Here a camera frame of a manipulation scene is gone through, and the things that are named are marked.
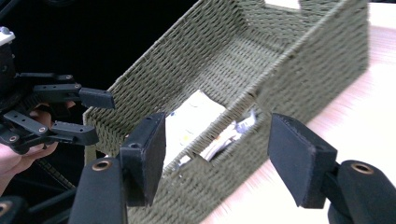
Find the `metal bolt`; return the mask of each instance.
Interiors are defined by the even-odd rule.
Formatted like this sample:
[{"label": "metal bolt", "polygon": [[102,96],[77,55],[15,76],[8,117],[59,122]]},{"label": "metal bolt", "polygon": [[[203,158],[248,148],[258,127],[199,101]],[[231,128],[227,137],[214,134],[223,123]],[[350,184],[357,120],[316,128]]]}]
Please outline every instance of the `metal bolt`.
[{"label": "metal bolt", "polygon": [[104,171],[111,166],[111,161],[99,161],[92,166],[94,171]]},{"label": "metal bolt", "polygon": [[355,163],[352,163],[350,166],[351,166],[355,171],[357,171],[357,172],[359,172],[359,173],[362,173],[362,174],[364,174],[364,175],[372,175],[372,174],[374,173],[374,170],[373,170],[370,166],[365,165],[365,164],[363,164],[363,163],[357,163],[357,162],[355,162]]},{"label": "metal bolt", "polygon": [[14,136],[11,136],[11,137],[9,138],[9,141],[10,141],[10,142],[15,142],[17,139],[18,139],[18,137],[14,135]]},{"label": "metal bolt", "polygon": [[140,144],[132,143],[131,145],[129,145],[129,147],[131,147],[131,148],[140,148]]},{"label": "metal bolt", "polygon": [[12,201],[5,201],[0,203],[0,217],[2,217],[12,206]]}]

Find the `woven basket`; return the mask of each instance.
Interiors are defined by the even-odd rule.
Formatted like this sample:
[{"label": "woven basket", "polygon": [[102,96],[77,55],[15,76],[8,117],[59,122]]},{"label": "woven basket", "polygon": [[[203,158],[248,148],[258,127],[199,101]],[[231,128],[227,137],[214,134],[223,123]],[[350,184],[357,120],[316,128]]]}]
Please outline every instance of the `woven basket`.
[{"label": "woven basket", "polygon": [[[84,123],[118,153],[146,115],[171,112],[202,90],[226,111],[163,169],[154,205],[130,208],[133,223],[197,223],[267,159],[271,113],[312,119],[367,66],[367,2],[300,0],[301,9],[259,0],[200,0],[109,89],[116,110],[90,108]],[[213,161],[204,150],[254,108],[258,122]],[[192,160],[177,167],[179,159]]]}]

